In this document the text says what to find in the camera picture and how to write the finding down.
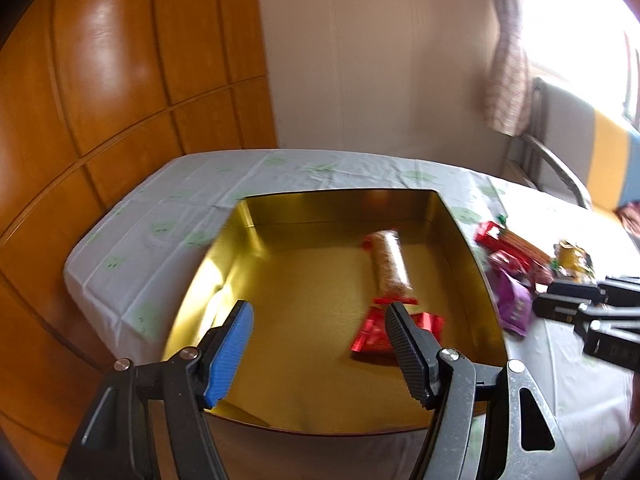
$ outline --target purple candy wrapper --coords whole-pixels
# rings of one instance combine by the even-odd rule
[[[497,298],[500,326],[520,335],[527,335],[531,318],[531,294],[502,269],[494,269],[489,283]]]

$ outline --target yellow stripe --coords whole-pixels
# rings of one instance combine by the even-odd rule
[[[629,143],[628,132],[622,126],[595,110],[587,189],[593,203],[609,211],[618,207],[626,178]]]

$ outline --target orange wooden cabinet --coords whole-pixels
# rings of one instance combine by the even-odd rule
[[[37,478],[114,359],[66,257],[172,158],[276,147],[266,74],[258,0],[34,0],[0,49],[0,428]]]

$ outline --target plaid curtain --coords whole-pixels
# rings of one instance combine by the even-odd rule
[[[501,133],[514,136],[529,124],[531,77],[522,46],[522,0],[494,0],[500,23],[486,88],[484,120]]]

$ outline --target screw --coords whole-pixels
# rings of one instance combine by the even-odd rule
[[[515,374],[521,374],[524,371],[524,363],[522,361],[518,361],[517,359],[511,359],[507,362],[507,366],[509,370],[511,370]]]
[[[131,366],[131,361],[129,361],[126,357],[122,357],[122,358],[118,359],[113,364],[114,370],[117,370],[119,372],[123,372],[124,370],[128,370],[130,366]]]
[[[442,358],[446,359],[447,361],[457,361],[458,359],[460,359],[460,354],[456,349],[453,348],[442,349],[440,355],[442,355]]]
[[[195,346],[185,346],[182,350],[180,350],[180,359],[191,361],[196,357],[198,357],[198,349]]]

